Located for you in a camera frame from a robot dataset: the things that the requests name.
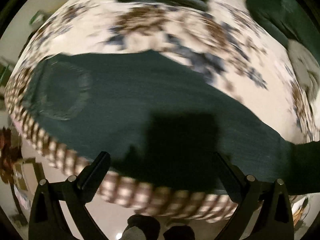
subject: metal pin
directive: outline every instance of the metal pin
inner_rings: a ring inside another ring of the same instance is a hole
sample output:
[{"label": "metal pin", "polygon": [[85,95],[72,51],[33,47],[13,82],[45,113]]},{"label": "metal pin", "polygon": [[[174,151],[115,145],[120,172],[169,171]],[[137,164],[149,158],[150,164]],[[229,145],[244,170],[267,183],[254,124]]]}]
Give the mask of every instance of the metal pin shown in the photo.
[{"label": "metal pin", "polygon": [[277,182],[279,185],[283,185],[284,184],[284,181],[282,179],[277,179]]},{"label": "metal pin", "polygon": [[44,184],[46,184],[47,183],[47,180],[46,179],[41,179],[41,181],[39,182],[39,184],[41,185],[41,186],[43,186]]},{"label": "metal pin", "polygon": [[247,180],[253,182],[253,181],[256,180],[256,178],[254,176],[252,176],[252,175],[248,175],[247,176]]},{"label": "metal pin", "polygon": [[76,178],[77,178],[76,175],[71,175],[71,176],[69,176],[68,181],[73,182],[76,180]]}]

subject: white floor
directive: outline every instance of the white floor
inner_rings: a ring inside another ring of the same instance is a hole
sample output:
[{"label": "white floor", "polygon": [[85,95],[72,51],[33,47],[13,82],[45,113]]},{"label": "white floor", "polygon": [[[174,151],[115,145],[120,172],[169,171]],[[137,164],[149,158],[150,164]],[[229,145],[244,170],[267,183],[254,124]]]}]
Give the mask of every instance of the white floor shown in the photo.
[{"label": "white floor", "polygon": [[[48,161],[39,155],[26,141],[22,143],[22,156],[24,158],[36,157],[37,162],[42,162],[45,177],[49,182],[58,182],[67,179],[67,176],[63,175],[61,171],[50,167]],[[78,239],[83,239],[71,218],[65,202],[61,202],[61,207],[73,235]],[[88,203],[86,207],[109,240],[116,240],[116,235],[122,233],[126,228],[127,219],[134,214],[133,209],[123,208],[117,204],[106,203],[99,196],[95,196],[92,202]],[[164,232],[164,225],[167,222],[167,218],[161,218],[159,221],[162,226],[159,239],[164,239],[162,233]],[[226,221],[209,224],[205,221],[193,220],[189,226],[193,228],[197,240],[213,240],[225,224]]]}]

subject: floral fabric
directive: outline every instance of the floral fabric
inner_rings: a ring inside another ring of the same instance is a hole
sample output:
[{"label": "floral fabric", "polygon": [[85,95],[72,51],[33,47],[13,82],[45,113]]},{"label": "floral fabric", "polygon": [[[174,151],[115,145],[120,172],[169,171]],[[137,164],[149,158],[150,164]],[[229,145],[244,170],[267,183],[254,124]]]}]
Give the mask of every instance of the floral fabric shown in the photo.
[{"label": "floral fabric", "polygon": [[[245,0],[210,0],[208,6],[210,9],[204,13],[163,3],[69,0],[30,40],[13,71],[16,75],[7,86],[6,105],[14,121],[22,123],[23,135],[53,166],[66,174],[79,173],[87,162],[67,146],[50,139],[19,105],[30,70],[43,58],[58,53],[136,53],[153,49],[201,73],[204,82],[241,102],[284,139],[293,143],[319,140],[308,100],[296,81],[285,48],[251,19]],[[118,174],[107,176],[99,191],[104,199],[135,206],[134,202],[124,201],[118,191],[124,178],[120,179]],[[132,178],[127,180],[132,187],[130,200],[138,198],[133,193],[138,192],[137,187],[151,192],[152,186]],[[177,192],[164,191],[165,197],[157,198],[157,203],[170,211],[158,212],[159,205],[154,208],[150,193],[144,203],[151,205],[153,211],[146,211],[148,206],[144,205],[137,207],[140,213],[215,222],[231,216],[235,209],[228,197],[222,205],[210,202],[208,206],[204,205],[208,199],[221,198],[197,193],[201,198],[188,212],[185,211],[188,202],[179,202],[181,206],[172,211],[169,207],[174,203],[164,199]],[[183,195],[191,201],[193,193]]]}]

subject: wall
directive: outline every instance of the wall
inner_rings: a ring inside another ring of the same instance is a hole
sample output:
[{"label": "wall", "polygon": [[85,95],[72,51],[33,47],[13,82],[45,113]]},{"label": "wall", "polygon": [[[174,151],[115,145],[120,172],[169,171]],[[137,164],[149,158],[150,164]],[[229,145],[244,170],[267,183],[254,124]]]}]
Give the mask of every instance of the wall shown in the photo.
[{"label": "wall", "polygon": [[54,12],[67,0],[28,0],[19,10],[10,25],[0,39],[0,56],[17,62],[20,51],[23,48],[32,29],[29,26],[30,19],[38,10]]}]

